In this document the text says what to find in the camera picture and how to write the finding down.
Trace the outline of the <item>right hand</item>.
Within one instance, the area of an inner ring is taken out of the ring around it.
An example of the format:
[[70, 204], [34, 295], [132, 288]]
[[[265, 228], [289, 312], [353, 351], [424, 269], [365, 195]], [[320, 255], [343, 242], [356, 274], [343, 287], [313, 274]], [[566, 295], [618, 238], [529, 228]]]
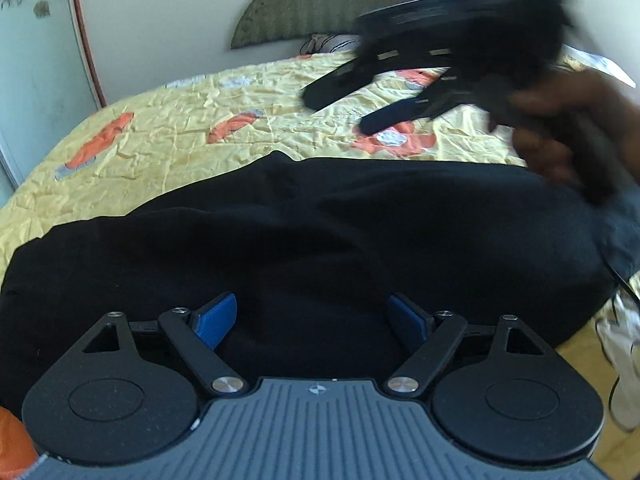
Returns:
[[[553, 73], [535, 87], [513, 93], [510, 101], [523, 113], [539, 117], [585, 110], [613, 141], [626, 170], [638, 179], [639, 105], [623, 96], [611, 77], [594, 70]], [[514, 126], [512, 145], [535, 174], [559, 183], [577, 179], [573, 152], [565, 144], [523, 126]]]

